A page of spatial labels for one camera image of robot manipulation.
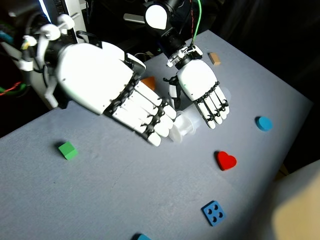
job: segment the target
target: gray table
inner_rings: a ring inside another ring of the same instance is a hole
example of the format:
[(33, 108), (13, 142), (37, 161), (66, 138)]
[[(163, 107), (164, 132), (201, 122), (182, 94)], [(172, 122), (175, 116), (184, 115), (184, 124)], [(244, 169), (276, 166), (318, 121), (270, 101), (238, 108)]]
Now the gray table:
[[(196, 43), (232, 94), (227, 120), (154, 147), (74, 102), (52, 110), (0, 139), (1, 240), (129, 240), (136, 232), (153, 240), (239, 238), (312, 103), (212, 32)], [(208, 52), (222, 64), (213, 66)], [(161, 79), (176, 72), (165, 62), (162, 54), (146, 63), (164, 96)], [(274, 128), (258, 130), (256, 116), (271, 118)], [(78, 149), (71, 161), (57, 150), (64, 141)], [(221, 171), (219, 150), (237, 166)], [(216, 227), (201, 212), (212, 200), (227, 215)]]

